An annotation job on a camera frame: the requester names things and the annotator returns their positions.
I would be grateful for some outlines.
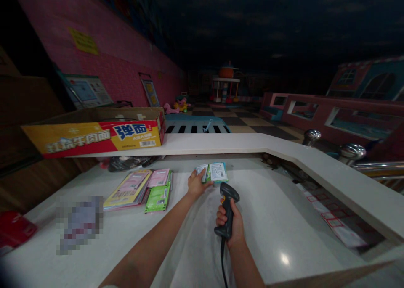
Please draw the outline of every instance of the barcode scanner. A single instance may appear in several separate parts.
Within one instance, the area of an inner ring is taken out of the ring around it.
[[[222,237],[221,247],[220,247],[220,258],[222,261],[222,273],[224,279],[224,285],[227,288],[226,274],[224,273],[223,256],[224,256],[224,244],[226,240],[231,238],[232,228],[233,228],[233,210],[231,209],[230,200],[234,199],[237,203],[240,200],[240,196],[237,191],[231,187],[229,184],[222,182],[220,184],[220,195],[224,198],[222,202],[223,208],[226,210],[227,221],[223,226],[215,227],[215,233]]]

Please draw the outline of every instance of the cardboard box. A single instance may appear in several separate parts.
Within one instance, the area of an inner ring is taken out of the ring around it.
[[[21,125],[65,113],[47,79],[0,76],[0,175],[40,157]]]
[[[44,158],[161,146],[162,108],[85,108],[22,126]]]
[[[0,46],[0,75],[14,76],[14,77],[21,76],[20,72],[18,71],[14,63],[11,61],[11,59],[1,46]]]

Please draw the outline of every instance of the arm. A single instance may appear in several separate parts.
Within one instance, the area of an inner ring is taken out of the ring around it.
[[[213,183],[202,184],[206,169],[188,178],[188,192],[115,266],[100,287],[150,287],[192,204]]]
[[[227,241],[227,248],[230,252],[231,267],[236,278],[237,288],[244,287],[265,287],[264,281],[255,265],[253,256],[248,249],[244,238],[243,218],[233,199],[230,201],[233,210],[233,233],[231,239]],[[227,221],[226,210],[219,206],[216,224],[224,225]]]

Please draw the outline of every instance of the pink card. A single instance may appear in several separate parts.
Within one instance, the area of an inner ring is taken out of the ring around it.
[[[151,175],[148,187],[163,186],[167,182],[168,173],[170,169],[155,170]]]

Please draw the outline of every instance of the hand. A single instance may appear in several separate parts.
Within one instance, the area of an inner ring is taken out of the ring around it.
[[[239,209],[236,206],[236,203],[234,202],[234,199],[230,200],[230,205],[231,209],[233,210],[234,216],[233,216],[233,228],[232,228],[232,234],[231,234],[231,239],[227,241],[227,247],[230,250],[234,245],[239,245],[242,243],[245,243],[244,239],[244,225],[243,225],[243,218],[241,216],[241,213]],[[226,210],[222,205],[219,206],[218,212],[217,212],[217,219],[216,219],[216,225],[217,226],[223,226],[225,222],[227,221],[226,217]]]
[[[191,176],[188,178],[188,194],[192,195],[192,197],[197,200],[208,188],[213,185],[213,182],[208,182],[202,184],[202,177],[206,172],[206,168],[204,168],[199,175],[197,175],[197,171],[194,170],[191,173]]]

